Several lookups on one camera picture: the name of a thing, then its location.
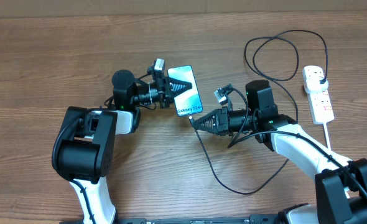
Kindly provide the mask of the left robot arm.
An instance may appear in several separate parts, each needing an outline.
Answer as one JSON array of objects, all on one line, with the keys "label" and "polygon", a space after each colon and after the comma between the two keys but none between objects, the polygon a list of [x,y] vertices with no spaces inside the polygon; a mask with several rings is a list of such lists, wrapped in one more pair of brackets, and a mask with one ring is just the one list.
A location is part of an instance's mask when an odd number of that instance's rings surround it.
[{"label": "left robot arm", "polygon": [[151,82],[136,78],[129,70],[112,76],[113,95],[106,107],[67,109],[53,145],[52,166],[75,189],[83,210],[81,223],[118,223],[118,212],[109,196],[106,176],[111,169],[117,135],[136,131],[141,108],[159,103],[166,107],[175,97],[196,90],[192,69],[149,68]]}]

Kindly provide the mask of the Galaxy S24+ smartphone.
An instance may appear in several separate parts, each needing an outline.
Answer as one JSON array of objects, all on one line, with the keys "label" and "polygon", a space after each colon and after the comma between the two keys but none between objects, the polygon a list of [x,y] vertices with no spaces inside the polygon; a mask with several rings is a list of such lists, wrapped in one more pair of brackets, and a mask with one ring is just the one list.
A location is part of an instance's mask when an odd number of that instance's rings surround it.
[{"label": "Galaxy S24+ smartphone", "polygon": [[192,83],[192,89],[187,90],[179,96],[173,97],[175,109],[178,116],[189,116],[203,111],[202,101],[198,92],[195,75],[191,65],[169,68],[168,78],[174,78]]}]

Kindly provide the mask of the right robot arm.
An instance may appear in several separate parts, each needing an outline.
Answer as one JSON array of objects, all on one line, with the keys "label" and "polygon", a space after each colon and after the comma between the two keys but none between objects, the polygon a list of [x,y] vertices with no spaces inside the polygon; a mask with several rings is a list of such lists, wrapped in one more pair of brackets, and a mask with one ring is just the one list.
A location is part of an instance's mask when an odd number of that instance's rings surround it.
[{"label": "right robot arm", "polygon": [[196,131],[233,135],[232,144],[255,137],[313,179],[317,202],[285,208],[276,215],[253,215],[251,223],[367,223],[367,159],[351,160],[309,136],[291,117],[280,114],[267,80],[245,86],[246,107],[223,106],[199,119]]}]

